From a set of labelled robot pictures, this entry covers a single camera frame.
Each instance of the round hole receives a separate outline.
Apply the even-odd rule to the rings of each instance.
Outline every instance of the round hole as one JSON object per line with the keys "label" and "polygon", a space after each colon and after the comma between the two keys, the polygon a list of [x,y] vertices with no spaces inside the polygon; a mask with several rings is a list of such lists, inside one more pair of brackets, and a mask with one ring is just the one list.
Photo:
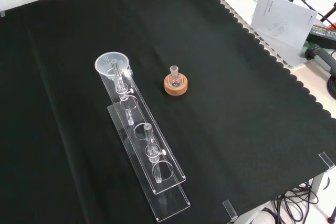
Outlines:
{"label": "round hole", "polygon": [[143,128],[143,125],[146,123],[139,123],[135,128],[134,128],[134,135],[136,138],[140,140],[146,140],[146,135],[145,135],[145,130]]}
{"label": "round hole", "polygon": [[152,174],[156,181],[167,180],[173,175],[173,166],[168,161],[158,161],[153,165]]}
{"label": "round hole", "polygon": [[120,102],[120,107],[124,110],[132,110],[138,106],[138,100],[135,96],[129,95],[127,100]]}

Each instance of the clear acrylic stand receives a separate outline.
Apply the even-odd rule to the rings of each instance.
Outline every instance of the clear acrylic stand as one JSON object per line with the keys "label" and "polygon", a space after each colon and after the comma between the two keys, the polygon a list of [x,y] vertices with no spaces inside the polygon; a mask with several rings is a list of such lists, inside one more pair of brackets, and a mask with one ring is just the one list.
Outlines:
{"label": "clear acrylic stand", "polygon": [[132,79],[128,58],[108,52],[95,63],[113,105],[109,113],[157,221],[190,206],[185,176]]}

